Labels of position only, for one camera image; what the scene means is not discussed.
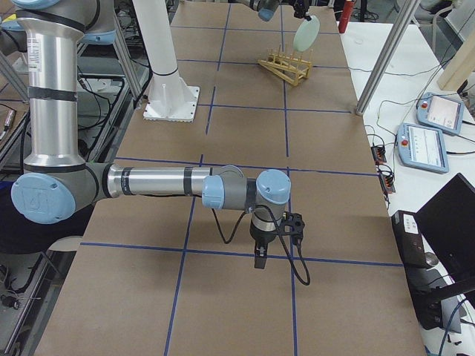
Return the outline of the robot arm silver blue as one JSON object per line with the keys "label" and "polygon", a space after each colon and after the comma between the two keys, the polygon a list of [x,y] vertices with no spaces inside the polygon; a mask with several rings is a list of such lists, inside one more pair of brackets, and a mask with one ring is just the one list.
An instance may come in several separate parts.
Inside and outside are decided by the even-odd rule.
{"label": "robot arm silver blue", "polygon": [[235,0],[238,4],[243,4],[258,13],[258,17],[269,22],[280,6],[279,0]]}
{"label": "robot arm silver blue", "polygon": [[11,200],[25,218],[54,224],[97,201],[125,196],[199,197],[212,210],[250,214],[255,267],[288,225],[291,182],[270,169],[251,179],[233,165],[214,168],[133,168],[108,161],[122,133],[114,130],[97,161],[79,152],[77,46],[122,41],[112,1],[17,1],[26,33],[31,152],[13,183]]}

